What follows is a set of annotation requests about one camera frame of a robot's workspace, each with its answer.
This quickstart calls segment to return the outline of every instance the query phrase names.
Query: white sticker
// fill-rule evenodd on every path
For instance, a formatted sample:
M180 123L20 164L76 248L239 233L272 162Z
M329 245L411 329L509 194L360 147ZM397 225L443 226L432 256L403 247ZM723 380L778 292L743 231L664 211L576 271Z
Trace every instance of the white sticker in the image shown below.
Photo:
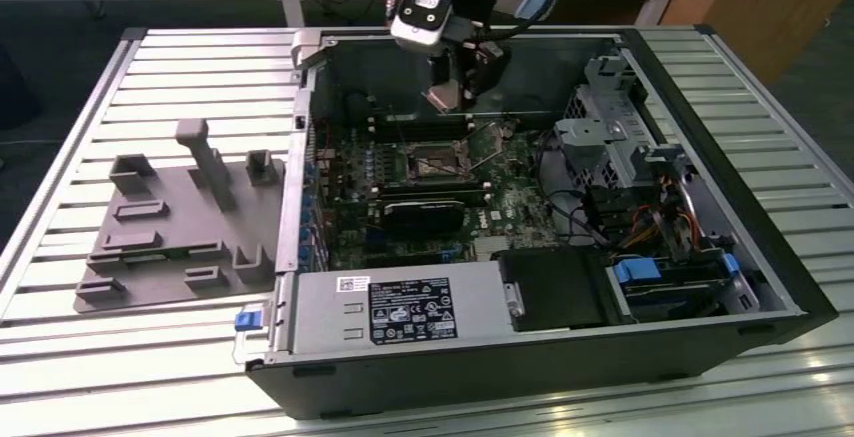
M415 114L399 114L399 115L387 115L385 122L408 122L409 120L417 119Z
M371 276L356 275L352 277L339 277L336 292L364 292L368 290Z

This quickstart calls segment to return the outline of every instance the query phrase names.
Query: warning label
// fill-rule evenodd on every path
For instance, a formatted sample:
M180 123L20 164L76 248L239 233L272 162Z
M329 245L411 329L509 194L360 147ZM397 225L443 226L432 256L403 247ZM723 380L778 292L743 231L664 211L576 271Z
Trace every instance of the warning label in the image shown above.
M456 337L447 278L373 283L368 292L371 342L376 345Z

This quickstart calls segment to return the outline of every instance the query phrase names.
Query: blue tab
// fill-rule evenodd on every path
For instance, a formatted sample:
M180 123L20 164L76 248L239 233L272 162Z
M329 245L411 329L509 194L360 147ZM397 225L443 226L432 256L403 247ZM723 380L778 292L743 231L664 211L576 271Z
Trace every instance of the blue tab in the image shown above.
M738 274L739 267L738 261L735 260L735 256L732 254L723 254L723 265L726 265L726 270L730 275Z
M240 312L235 316L235 330L237 332L245 332L247 330L260 330L261 325L261 311Z
M654 280L662 278L655 260L650 257L620 260L614 267L614 273L620 284L636 280Z

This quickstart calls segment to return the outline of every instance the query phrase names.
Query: gray plastic base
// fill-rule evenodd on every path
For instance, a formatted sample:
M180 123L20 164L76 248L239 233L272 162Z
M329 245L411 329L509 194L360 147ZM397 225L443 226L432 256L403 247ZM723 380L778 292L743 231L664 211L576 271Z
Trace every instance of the gray plastic base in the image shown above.
M236 204L227 212L197 168L152 169L141 155L116 159L117 190L77 285L77 312L272 289L284 162L252 152L224 166Z

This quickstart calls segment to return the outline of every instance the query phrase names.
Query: black plastic cover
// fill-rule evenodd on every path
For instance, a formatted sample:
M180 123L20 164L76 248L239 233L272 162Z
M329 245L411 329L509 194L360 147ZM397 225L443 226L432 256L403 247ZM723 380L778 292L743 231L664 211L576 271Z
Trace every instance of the black plastic cover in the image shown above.
M517 332L589 328L622 323L601 253L593 247L543 247L503 251L501 278L515 283L524 314L513 317Z
M456 232L464 218L465 206L460 202L401 202L385 206L380 223L391 235L417 239Z

